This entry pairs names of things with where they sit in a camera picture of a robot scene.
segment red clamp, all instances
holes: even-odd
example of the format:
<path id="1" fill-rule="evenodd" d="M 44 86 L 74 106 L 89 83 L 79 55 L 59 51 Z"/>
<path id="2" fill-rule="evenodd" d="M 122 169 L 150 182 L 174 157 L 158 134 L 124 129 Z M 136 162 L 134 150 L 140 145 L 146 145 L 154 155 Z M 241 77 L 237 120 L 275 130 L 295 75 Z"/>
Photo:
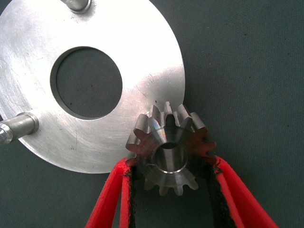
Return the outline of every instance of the red clamp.
<path id="1" fill-rule="evenodd" d="M 277 228 L 278 226 L 254 198 L 246 185 L 222 158 L 213 166 L 214 180 L 228 206 L 229 217 L 237 228 Z M 121 191 L 119 228 L 128 228 L 131 213 L 131 167 L 120 160 L 110 173 L 97 200 L 86 228 L 111 228 L 118 196 Z"/>

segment red plastic jaw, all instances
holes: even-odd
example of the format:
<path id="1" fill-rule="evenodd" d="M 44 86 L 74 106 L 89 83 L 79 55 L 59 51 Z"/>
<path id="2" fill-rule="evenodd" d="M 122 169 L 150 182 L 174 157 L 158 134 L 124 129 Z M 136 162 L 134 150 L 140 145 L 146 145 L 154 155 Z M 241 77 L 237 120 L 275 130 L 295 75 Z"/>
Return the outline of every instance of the red plastic jaw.
<path id="1" fill-rule="evenodd" d="M 112 169 L 85 228 L 111 228 L 121 192 L 119 228 L 128 228 L 131 207 L 131 167 L 121 159 Z"/>

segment scratch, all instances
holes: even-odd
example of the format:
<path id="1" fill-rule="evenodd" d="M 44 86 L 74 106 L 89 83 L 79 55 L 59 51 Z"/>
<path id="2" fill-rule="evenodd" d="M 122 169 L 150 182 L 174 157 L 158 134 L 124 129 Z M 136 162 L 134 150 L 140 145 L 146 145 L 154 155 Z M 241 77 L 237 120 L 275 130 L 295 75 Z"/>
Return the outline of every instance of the scratch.
<path id="1" fill-rule="evenodd" d="M 144 93 L 138 88 L 137 85 L 136 85 L 136 88 L 138 89 L 139 92 L 141 92 L 142 95 L 144 95 L 144 97 L 147 97 L 146 94 L 144 94 Z"/>
<path id="2" fill-rule="evenodd" d="M 8 65 L 10 67 L 10 69 L 16 74 L 19 76 L 19 74 L 17 74 L 16 71 L 14 71 L 14 69 L 3 59 L 3 58 L 0 58 L 1 61 L 3 61 L 6 65 Z"/>
<path id="3" fill-rule="evenodd" d="M 77 143 L 78 143 L 78 134 L 77 134 L 77 130 L 76 130 L 76 151 L 77 151 Z"/>
<path id="4" fill-rule="evenodd" d="M 150 79 L 150 82 L 154 82 L 154 78 L 153 78 L 153 75 L 152 74 L 149 74 L 150 75 L 150 77 L 149 77 L 149 79 Z"/>

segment gray fabric background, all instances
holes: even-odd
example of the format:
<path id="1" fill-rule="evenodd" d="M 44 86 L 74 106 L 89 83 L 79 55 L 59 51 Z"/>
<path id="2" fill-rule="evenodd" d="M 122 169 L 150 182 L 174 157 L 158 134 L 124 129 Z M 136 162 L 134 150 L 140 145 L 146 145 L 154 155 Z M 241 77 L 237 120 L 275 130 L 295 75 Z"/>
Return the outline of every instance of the gray fabric background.
<path id="1" fill-rule="evenodd" d="M 0 12 L 9 2 L 1 0 Z M 303 1 L 151 2 L 177 37 L 186 70 L 185 104 L 209 127 L 209 139 L 218 145 L 216 153 L 231 164 L 280 227 L 303 227 Z M 88 62 L 96 61 L 95 54 L 80 54 Z M 82 60 L 73 61 L 67 66 L 76 67 Z M 69 75 L 64 69 L 66 80 L 58 88 L 65 90 L 63 99 L 76 110 L 84 102 L 84 112 L 99 115 L 106 104 L 104 90 L 115 93 L 116 84 L 105 85 L 98 77 L 106 77 L 115 67 L 78 68 L 103 88 L 90 89 L 88 83 L 84 92 L 68 86 L 73 77 L 83 83 L 83 75 Z M 1 146 L 0 227 L 83 227 L 107 176 L 55 167 L 19 141 Z M 160 197 L 156 188 L 143 191 L 143 182 L 138 181 L 137 227 L 212 227 L 204 180 L 199 185 L 198 191 L 186 187 L 183 197 L 172 191 Z"/>

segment stainless steel gear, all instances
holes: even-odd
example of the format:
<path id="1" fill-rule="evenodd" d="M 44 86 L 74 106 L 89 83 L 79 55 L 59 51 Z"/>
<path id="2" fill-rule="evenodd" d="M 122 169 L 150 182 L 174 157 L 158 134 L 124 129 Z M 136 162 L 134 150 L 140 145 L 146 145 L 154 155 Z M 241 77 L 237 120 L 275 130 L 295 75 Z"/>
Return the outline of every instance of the stainless steel gear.
<path id="1" fill-rule="evenodd" d="M 208 155 L 215 143 L 202 140 L 207 131 L 198 115 L 184 105 L 173 111 L 166 102 L 163 112 L 153 105 L 148 114 L 140 114 L 126 148 L 135 153 L 128 162 L 136 163 L 145 176 L 144 188 L 158 185 L 162 196 L 169 188 L 180 196 L 184 185 L 196 190 L 195 177 L 204 164 L 216 160 Z"/>

